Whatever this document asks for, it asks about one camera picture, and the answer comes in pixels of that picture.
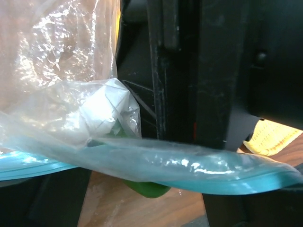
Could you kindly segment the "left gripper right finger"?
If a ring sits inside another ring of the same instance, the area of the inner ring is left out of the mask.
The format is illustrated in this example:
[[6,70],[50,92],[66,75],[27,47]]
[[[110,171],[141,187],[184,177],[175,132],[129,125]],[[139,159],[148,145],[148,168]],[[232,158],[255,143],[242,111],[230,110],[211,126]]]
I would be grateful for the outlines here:
[[243,195],[203,194],[211,227],[301,227],[303,185]]

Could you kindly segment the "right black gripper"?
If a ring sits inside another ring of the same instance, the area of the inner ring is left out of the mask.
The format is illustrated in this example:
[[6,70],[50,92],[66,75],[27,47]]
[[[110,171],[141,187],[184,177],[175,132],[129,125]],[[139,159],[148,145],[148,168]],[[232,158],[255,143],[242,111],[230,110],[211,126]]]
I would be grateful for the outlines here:
[[258,120],[303,127],[300,0],[123,0],[116,62],[145,138],[234,151]]

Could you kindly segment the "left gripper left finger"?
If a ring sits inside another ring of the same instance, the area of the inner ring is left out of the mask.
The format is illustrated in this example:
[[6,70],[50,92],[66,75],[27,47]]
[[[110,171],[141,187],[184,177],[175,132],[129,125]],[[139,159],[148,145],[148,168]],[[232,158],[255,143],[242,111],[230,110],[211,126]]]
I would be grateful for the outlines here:
[[0,183],[2,227],[76,227],[91,171],[58,173]]

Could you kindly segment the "clear zip top bag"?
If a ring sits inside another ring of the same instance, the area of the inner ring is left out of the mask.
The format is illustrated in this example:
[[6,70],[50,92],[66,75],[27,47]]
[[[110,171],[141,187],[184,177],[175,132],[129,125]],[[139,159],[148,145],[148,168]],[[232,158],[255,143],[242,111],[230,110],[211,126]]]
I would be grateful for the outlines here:
[[[81,167],[200,194],[243,196],[303,184],[303,167],[250,152],[145,138],[118,78],[122,0],[0,3],[0,182]],[[141,138],[111,133],[123,120]]]

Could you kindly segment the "green fake vegetable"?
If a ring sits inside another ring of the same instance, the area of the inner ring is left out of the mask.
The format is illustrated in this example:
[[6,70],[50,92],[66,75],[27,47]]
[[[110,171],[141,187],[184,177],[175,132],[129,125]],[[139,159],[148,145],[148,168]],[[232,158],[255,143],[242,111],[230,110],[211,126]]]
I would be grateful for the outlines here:
[[[140,139],[141,129],[140,127],[138,129],[138,131],[133,131],[123,120],[116,120],[111,133],[117,137]],[[153,182],[134,182],[123,180],[123,183],[133,191],[149,199],[161,197],[171,189],[168,186]]]

